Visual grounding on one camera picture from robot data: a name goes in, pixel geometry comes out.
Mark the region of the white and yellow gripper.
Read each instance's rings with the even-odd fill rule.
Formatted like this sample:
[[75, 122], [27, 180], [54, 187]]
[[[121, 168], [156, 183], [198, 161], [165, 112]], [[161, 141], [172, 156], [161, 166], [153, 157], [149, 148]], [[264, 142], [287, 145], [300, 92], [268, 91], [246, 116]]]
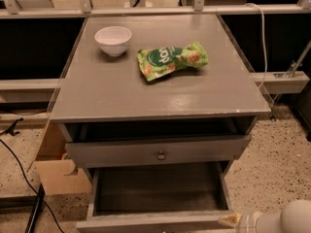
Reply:
[[259, 227], [259, 218], [263, 216], [261, 212], [254, 212], [245, 215], [238, 213], [232, 213], [228, 215], [221, 216], [218, 219], [218, 223], [231, 227], [237, 227], [237, 233], [263, 233]]

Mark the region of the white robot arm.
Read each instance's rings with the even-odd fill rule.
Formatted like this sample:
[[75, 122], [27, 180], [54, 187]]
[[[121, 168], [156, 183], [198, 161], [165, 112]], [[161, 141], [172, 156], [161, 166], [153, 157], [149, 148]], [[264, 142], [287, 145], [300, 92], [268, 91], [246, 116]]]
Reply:
[[236, 233], [311, 233], [311, 201], [294, 200], [273, 214], [232, 213], [221, 216], [218, 223]]

